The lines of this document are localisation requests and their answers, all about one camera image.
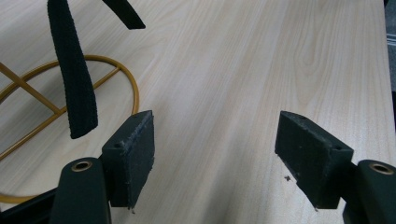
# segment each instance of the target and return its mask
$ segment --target yellow plastic object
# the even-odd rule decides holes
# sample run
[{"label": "yellow plastic object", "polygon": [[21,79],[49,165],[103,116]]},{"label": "yellow plastic object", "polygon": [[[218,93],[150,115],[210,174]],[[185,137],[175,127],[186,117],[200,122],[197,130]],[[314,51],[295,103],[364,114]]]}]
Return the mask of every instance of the yellow plastic object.
[{"label": "yellow plastic object", "polygon": [[[119,71],[123,72],[129,79],[132,85],[132,90],[134,94],[134,104],[132,108],[132,114],[135,114],[139,110],[139,90],[137,88],[136,81],[134,80],[134,76],[132,73],[122,64],[119,63],[113,59],[107,58],[105,56],[99,56],[99,55],[84,55],[85,61],[97,61],[97,62],[102,62],[102,63],[108,63],[110,65],[113,65],[115,68],[102,77],[100,80],[98,80],[96,83],[93,84],[93,88],[96,89],[100,87],[103,83],[108,81],[111,77],[113,77],[115,74],[117,74]],[[53,61],[50,63],[45,63],[41,66],[38,66],[37,68],[33,69],[32,71],[24,74],[23,76],[19,77],[15,73],[13,73],[10,69],[8,69],[5,65],[0,63],[0,72],[9,77],[13,83],[8,85],[5,89],[3,89],[0,92],[0,104],[2,104],[8,96],[14,92],[17,88],[22,87],[24,90],[26,90],[28,93],[30,93],[32,96],[34,96],[39,102],[41,102],[43,105],[45,105],[47,108],[53,111],[53,115],[46,119],[44,122],[39,124],[37,127],[35,127],[32,131],[30,131],[28,134],[26,134],[23,138],[21,138],[19,141],[14,143],[11,147],[6,149],[4,152],[0,153],[0,161],[4,159],[6,156],[8,156],[10,153],[12,153],[14,150],[19,148],[21,145],[29,141],[31,138],[33,138],[36,134],[41,132],[43,129],[45,129],[48,125],[50,125],[53,121],[55,121],[57,118],[59,118],[62,114],[64,114],[67,111],[66,106],[63,108],[58,108],[56,105],[54,105],[52,102],[50,102],[47,98],[45,98],[42,94],[40,94],[38,91],[36,91],[34,88],[32,88],[27,81],[32,79],[33,77],[36,77],[37,75],[53,68],[59,65],[58,61]],[[25,201],[28,201],[35,196],[26,196],[26,197],[15,197],[15,196],[7,196],[0,194],[0,203],[23,203]]]}]

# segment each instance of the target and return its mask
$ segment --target wooden table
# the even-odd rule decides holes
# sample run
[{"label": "wooden table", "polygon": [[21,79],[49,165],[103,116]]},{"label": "wooden table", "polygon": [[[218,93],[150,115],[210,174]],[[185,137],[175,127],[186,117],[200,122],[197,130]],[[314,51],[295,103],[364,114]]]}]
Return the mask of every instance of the wooden table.
[{"label": "wooden table", "polygon": [[[114,223],[342,223],[318,212],[274,153],[280,110],[311,118],[355,150],[396,164],[382,0],[131,0],[129,31],[97,0],[70,0],[84,53],[124,63],[155,116],[153,170],[135,208]],[[46,1],[1,1],[0,60],[17,74],[56,59]],[[88,63],[92,79],[111,70]],[[0,88],[9,81],[0,77]],[[96,93],[99,127],[72,141],[62,116],[0,162],[0,192],[55,188],[74,159],[97,157],[128,117],[116,75]],[[59,69],[31,85],[64,103]],[[23,91],[0,105],[2,148],[50,111]],[[10,205],[1,204],[2,210]]]}]

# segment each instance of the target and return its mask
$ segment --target gray floor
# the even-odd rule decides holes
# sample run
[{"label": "gray floor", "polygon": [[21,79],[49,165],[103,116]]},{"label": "gray floor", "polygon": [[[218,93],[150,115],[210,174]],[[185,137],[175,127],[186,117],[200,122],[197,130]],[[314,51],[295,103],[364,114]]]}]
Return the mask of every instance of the gray floor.
[{"label": "gray floor", "polygon": [[[385,7],[385,20],[387,23],[387,33],[396,35],[396,1],[389,0]],[[392,90],[396,91],[396,46],[388,46],[389,68]]]}]

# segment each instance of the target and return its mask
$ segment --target black object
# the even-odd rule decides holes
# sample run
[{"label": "black object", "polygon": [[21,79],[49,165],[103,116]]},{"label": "black object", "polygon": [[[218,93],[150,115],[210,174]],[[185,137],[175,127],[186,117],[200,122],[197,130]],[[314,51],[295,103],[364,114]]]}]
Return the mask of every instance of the black object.
[{"label": "black object", "polygon": [[[124,145],[109,147],[113,144]],[[121,148],[123,155],[114,156]],[[153,165],[154,150],[152,112],[133,115],[108,140],[99,159],[70,162],[57,189],[0,213],[0,223],[110,223],[108,201],[135,206]]]},{"label": "black object", "polygon": [[70,136],[75,139],[98,125],[95,94],[67,0],[49,0],[48,13],[64,79]]},{"label": "black object", "polygon": [[276,154],[316,208],[346,201],[345,223],[396,223],[396,168],[380,161],[351,162],[353,149],[306,117],[282,111]]},{"label": "black object", "polygon": [[128,29],[144,29],[146,25],[140,20],[134,8],[127,0],[103,0],[108,7],[120,18]]}]

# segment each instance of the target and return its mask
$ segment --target light wood surface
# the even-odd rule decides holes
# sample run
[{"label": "light wood surface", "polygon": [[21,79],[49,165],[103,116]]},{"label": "light wood surface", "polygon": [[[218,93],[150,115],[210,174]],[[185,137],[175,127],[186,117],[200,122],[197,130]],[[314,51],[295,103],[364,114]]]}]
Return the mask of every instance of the light wood surface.
[{"label": "light wood surface", "polygon": [[[312,207],[274,153],[280,110],[311,118],[355,150],[396,164],[382,0],[131,0],[147,25],[129,31],[98,0],[69,4],[85,54],[124,63],[155,116],[155,163],[135,208],[114,223],[343,223]],[[0,1],[0,61],[21,75],[55,60],[45,0]],[[88,64],[92,79],[111,70]],[[0,88],[9,81],[0,76]],[[53,69],[29,82],[64,103]],[[55,188],[74,159],[97,157],[128,117],[117,74],[99,88],[99,127],[72,141],[67,116],[0,162],[0,192]],[[50,111],[23,91],[0,105],[0,142]],[[10,205],[0,204],[2,210]]]}]

